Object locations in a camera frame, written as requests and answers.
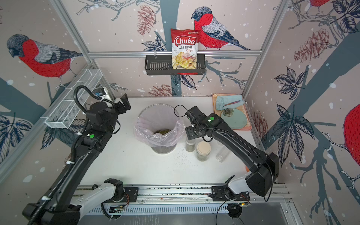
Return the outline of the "iridescent pink utensil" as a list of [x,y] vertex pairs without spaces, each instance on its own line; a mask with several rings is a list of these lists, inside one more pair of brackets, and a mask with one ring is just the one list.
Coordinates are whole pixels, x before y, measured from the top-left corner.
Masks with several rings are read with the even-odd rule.
[[234,105],[234,104],[238,104],[240,101],[234,101],[234,102],[231,102],[231,103],[227,103],[224,105],[225,106],[230,106],[230,105]]

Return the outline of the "mung beans in bin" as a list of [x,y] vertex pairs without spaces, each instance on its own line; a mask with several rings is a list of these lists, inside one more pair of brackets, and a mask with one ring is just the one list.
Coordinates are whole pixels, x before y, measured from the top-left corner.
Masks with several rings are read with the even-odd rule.
[[155,131],[154,134],[161,134],[161,135],[166,135],[167,133],[169,133],[171,130],[170,129],[161,129],[161,130],[157,130]]

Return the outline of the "teal folded cloth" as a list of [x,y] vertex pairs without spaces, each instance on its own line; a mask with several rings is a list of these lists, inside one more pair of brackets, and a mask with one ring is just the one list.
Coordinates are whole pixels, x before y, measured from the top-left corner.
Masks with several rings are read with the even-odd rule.
[[[240,102],[238,104],[224,107],[225,104],[231,103],[234,101],[240,101]],[[222,110],[229,109],[229,108],[238,108],[244,104],[245,104],[245,101],[243,100],[242,95],[227,95],[227,96],[217,96],[215,106],[216,106],[217,110],[222,111]]]

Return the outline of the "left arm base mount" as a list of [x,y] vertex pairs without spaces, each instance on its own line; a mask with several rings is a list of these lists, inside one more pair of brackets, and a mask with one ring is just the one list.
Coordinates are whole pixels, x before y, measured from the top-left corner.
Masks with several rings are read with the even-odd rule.
[[137,202],[137,197],[138,197],[138,192],[139,192],[138,187],[124,187],[123,189],[124,189],[124,191],[123,191],[122,197],[114,196],[113,198],[107,200],[107,203],[126,204],[126,203]]

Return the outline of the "mesh waste bin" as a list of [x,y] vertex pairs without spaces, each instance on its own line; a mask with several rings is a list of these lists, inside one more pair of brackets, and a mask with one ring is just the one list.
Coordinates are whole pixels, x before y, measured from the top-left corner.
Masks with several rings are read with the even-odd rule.
[[175,149],[184,134],[182,121],[168,104],[153,104],[143,109],[134,125],[134,136],[157,154]]

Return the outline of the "red Chuba chips bag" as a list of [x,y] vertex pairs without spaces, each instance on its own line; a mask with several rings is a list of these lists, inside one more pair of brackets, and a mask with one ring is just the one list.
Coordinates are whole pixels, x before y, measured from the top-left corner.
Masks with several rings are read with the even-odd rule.
[[171,37],[172,69],[197,69],[197,52],[200,31],[171,29]]

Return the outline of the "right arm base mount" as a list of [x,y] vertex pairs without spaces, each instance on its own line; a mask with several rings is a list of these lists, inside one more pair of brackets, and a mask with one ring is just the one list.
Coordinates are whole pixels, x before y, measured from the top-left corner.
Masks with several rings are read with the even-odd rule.
[[239,194],[233,193],[230,188],[225,186],[212,186],[211,193],[208,195],[215,202],[229,201],[250,201],[248,192],[241,192]]

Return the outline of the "short clear bean jar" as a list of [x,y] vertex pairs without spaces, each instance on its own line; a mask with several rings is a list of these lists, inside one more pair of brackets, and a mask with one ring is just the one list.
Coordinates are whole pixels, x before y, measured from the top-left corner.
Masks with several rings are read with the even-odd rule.
[[196,139],[189,140],[186,138],[186,146],[185,149],[187,152],[193,152],[196,148]]

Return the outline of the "tall clear bean jar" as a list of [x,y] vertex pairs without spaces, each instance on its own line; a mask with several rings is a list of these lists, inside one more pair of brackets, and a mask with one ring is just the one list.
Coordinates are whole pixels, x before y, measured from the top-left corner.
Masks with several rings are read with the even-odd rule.
[[217,142],[217,146],[219,147],[219,152],[216,154],[216,159],[218,162],[223,163],[230,154],[230,151],[220,142]]

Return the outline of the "black wall basket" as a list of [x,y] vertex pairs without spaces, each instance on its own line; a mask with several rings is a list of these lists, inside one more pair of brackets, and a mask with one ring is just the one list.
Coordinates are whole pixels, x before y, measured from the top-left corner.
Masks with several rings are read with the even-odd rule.
[[170,55],[146,55],[144,68],[149,76],[203,75],[206,69],[205,55],[197,56],[196,69],[173,69]]

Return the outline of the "beige lidded bean jar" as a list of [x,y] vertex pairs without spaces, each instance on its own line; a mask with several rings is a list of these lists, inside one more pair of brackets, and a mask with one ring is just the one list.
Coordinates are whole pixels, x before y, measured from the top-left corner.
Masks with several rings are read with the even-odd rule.
[[199,161],[206,161],[209,157],[212,148],[208,142],[202,141],[197,145],[196,157]]

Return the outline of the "teal plate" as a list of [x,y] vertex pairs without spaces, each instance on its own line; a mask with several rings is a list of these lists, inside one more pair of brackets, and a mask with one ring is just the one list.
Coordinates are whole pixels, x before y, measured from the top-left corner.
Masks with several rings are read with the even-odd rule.
[[247,125],[246,115],[236,108],[227,108],[220,116],[232,129],[242,129]]

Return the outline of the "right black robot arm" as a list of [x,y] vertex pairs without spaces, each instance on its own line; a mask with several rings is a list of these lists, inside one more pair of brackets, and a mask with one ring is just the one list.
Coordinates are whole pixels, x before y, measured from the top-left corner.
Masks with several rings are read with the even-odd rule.
[[235,154],[249,169],[250,174],[239,179],[231,176],[221,188],[223,195],[228,200],[233,200],[242,193],[241,185],[246,182],[250,190],[267,202],[272,194],[274,182],[279,174],[279,157],[254,147],[235,131],[217,114],[205,115],[197,106],[194,106],[184,114],[191,126],[186,127],[189,140],[208,136],[223,144]]

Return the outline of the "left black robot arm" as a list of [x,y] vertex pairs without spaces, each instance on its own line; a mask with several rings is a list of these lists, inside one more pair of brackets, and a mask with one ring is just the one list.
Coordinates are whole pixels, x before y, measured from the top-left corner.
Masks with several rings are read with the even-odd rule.
[[74,201],[73,194],[95,159],[104,150],[112,135],[118,130],[118,116],[131,109],[127,94],[114,103],[95,95],[84,85],[74,90],[74,102],[85,113],[81,134],[73,142],[70,158],[53,185],[37,203],[29,203],[22,215],[30,225],[76,225],[97,205],[125,193],[123,182],[108,179],[103,185]]

